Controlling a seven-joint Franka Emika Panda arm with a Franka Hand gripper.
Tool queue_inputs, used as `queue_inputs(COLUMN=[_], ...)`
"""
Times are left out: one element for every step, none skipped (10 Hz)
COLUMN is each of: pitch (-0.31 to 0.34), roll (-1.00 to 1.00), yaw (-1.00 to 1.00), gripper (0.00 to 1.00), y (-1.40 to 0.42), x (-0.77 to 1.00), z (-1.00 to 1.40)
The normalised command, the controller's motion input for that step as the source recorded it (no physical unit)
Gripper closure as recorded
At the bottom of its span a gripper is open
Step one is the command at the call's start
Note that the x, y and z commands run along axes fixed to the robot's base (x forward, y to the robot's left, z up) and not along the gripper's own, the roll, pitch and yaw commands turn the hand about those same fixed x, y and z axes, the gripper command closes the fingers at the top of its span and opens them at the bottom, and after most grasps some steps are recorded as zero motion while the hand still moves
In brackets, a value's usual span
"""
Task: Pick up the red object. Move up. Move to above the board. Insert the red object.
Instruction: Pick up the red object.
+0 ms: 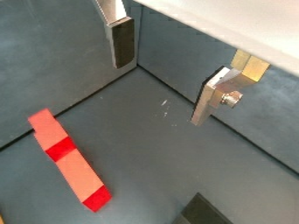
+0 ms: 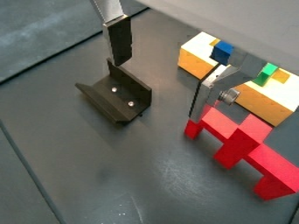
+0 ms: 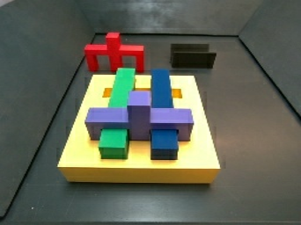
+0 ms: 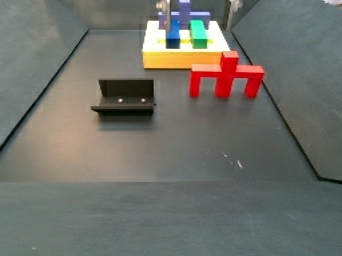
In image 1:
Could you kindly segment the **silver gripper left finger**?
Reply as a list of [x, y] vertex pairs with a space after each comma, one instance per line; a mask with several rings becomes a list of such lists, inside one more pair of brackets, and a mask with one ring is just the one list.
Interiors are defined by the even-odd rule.
[[92, 0], [105, 25], [114, 68], [134, 57], [134, 20], [126, 15], [122, 0]]

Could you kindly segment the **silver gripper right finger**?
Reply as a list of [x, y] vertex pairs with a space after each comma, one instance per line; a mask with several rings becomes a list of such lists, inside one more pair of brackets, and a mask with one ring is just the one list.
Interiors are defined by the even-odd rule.
[[243, 94], [239, 90], [256, 84], [269, 64], [249, 53], [236, 50], [231, 68], [221, 66], [201, 84], [190, 122], [201, 125], [219, 105], [233, 108]]

